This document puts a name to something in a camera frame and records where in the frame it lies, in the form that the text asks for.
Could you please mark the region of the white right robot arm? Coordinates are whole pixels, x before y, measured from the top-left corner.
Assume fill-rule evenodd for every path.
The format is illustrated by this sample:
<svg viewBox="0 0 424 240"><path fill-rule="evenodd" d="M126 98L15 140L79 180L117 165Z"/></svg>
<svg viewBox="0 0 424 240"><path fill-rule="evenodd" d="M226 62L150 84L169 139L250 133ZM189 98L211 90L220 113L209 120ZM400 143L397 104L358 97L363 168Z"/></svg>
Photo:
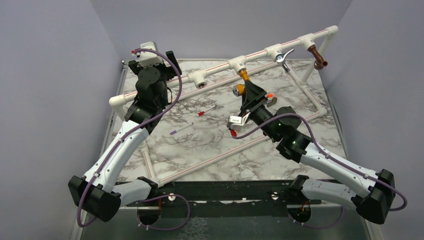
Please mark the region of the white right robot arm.
<svg viewBox="0 0 424 240"><path fill-rule="evenodd" d="M241 97L239 117L253 121L257 130L277 142L279 154L288 160L313 167L338 183L298 176L288 190L289 199L300 204L304 200L323 200L352 207L374 224L385 223L396 196L395 178L387 169L375 171L350 162L325 150L310 133L298 130L306 120L291 106L280 107L276 113L266 108L267 92L247 80L233 87Z"/></svg>

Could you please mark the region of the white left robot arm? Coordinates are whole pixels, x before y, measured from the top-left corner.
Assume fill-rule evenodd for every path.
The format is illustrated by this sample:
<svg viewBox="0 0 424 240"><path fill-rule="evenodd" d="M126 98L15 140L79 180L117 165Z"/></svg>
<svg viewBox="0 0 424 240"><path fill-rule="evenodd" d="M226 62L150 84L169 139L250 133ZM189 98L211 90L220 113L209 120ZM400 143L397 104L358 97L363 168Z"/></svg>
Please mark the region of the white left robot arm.
<svg viewBox="0 0 424 240"><path fill-rule="evenodd" d="M157 200L155 184L149 179L140 178L121 186L115 183L134 151L178 102L183 86L182 70L171 50L162 54L153 49L138 48L132 53L145 59L159 56L160 60L152 66L141 64L137 74L137 94L119 133L82 177L74 175L68 182L72 199L78 207L76 220L81 228L91 224L90 221L83 223L82 211L91 214L95 220L107 222L120 207L137 201L149 206Z"/></svg>

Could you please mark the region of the yellow water faucet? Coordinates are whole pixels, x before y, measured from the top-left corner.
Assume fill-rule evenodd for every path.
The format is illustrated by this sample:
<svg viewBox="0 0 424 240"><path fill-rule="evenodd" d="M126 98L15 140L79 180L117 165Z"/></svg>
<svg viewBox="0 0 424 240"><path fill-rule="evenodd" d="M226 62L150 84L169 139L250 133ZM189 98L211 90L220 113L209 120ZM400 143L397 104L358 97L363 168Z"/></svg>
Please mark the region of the yellow water faucet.
<svg viewBox="0 0 424 240"><path fill-rule="evenodd" d="M237 84L232 88L232 92L236 97L241 97L246 93L245 83L250 82L251 79L248 75L248 72L245 69L242 69L238 72L238 75L244 81L243 84Z"/></svg>

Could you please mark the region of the white PVC pipe frame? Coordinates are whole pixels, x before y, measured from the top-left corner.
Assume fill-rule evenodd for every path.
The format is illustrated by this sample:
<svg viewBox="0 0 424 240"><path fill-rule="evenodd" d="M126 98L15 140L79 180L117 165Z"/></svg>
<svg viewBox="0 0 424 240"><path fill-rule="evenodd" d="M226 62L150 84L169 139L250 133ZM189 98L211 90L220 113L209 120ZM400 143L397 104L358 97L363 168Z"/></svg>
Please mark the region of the white PVC pipe frame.
<svg viewBox="0 0 424 240"><path fill-rule="evenodd" d="M161 182L281 180L298 175L324 178L323 172L279 156L276 145L260 131L241 140L233 139L227 118L239 113L241 99L233 95L232 88L241 82L239 71L244 67L254 83L277 97L271 112L292 106L327 146L341 153L314 61L287 57L289 74L274 61L276 55L292 48L307 53L312 45L323 54L337 31L337 26L329 26L227 61L182 60L184 90L179 102L130 157L118 180L130 182L141 176ZM212 106L216 107L198 116ZM170 135L191 122L191 127Z"/></svg>

